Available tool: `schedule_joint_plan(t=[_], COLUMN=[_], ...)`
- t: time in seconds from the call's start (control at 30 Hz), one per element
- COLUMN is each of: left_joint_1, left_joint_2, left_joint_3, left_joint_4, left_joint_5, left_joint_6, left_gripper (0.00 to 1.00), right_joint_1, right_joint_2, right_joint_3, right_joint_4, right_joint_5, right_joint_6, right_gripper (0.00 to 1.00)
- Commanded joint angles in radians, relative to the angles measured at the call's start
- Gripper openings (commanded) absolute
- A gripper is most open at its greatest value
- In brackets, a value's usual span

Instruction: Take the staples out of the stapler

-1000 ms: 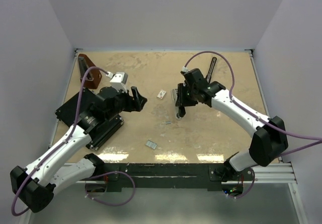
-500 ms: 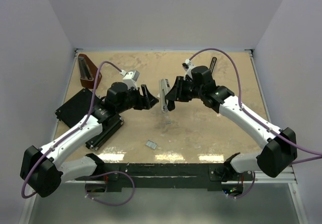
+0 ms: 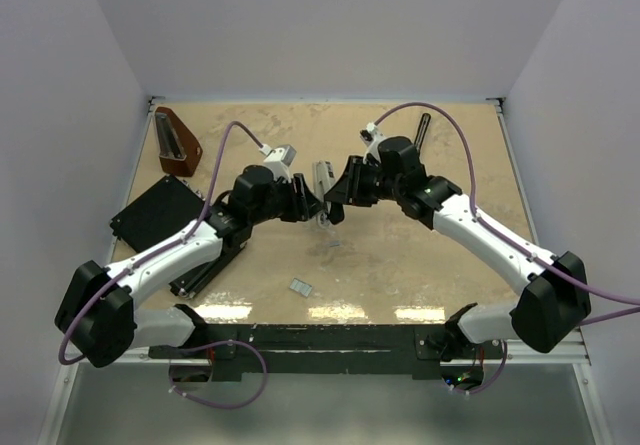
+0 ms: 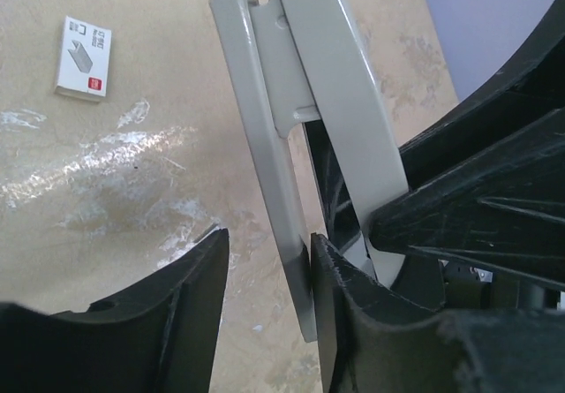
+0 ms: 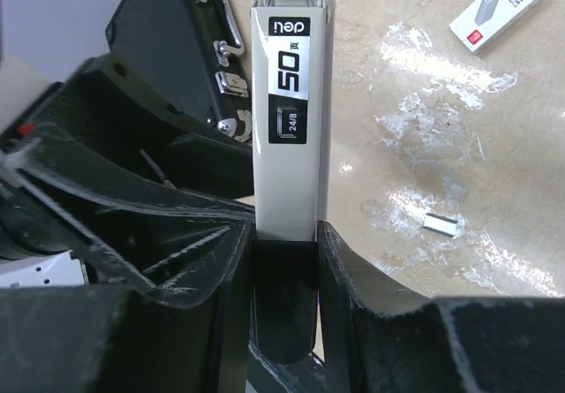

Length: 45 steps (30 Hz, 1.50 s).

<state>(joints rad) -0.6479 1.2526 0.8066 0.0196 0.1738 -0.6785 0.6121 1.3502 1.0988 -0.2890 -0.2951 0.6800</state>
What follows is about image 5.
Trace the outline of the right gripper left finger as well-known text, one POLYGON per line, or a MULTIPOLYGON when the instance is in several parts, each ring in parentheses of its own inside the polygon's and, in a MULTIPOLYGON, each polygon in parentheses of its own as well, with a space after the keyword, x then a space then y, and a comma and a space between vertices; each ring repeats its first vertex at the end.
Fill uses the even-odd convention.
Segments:
POLYGON ((1 287, 4 392, 243 392, 252 224, 160 288, 1 287))

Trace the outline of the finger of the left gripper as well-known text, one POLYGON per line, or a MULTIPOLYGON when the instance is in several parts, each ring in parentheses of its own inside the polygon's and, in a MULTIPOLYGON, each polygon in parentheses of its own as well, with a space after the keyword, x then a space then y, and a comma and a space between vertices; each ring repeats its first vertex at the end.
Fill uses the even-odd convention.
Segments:
POLYGON ((254 220, 247 145, 204 126, 114 54, 51 82, 1 62, 1 258, 85 263, 168 287, 254 220))

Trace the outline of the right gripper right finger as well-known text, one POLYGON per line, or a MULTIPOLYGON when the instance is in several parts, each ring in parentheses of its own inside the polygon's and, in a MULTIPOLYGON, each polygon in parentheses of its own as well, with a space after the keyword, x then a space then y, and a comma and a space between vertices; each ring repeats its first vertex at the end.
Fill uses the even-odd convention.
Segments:
POLYGON ((428 298, 318 226, 320 313, 333 392, 561 392, 564 302, 428 298))

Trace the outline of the grey deli stapler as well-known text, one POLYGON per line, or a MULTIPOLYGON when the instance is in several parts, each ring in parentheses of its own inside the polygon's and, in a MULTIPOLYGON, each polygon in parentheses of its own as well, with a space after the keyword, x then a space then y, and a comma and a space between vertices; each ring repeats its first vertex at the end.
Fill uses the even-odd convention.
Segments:
POLYGON ((335 0, 252 0, 254 341, 288 365, 315 345, 327 213, 335 0))

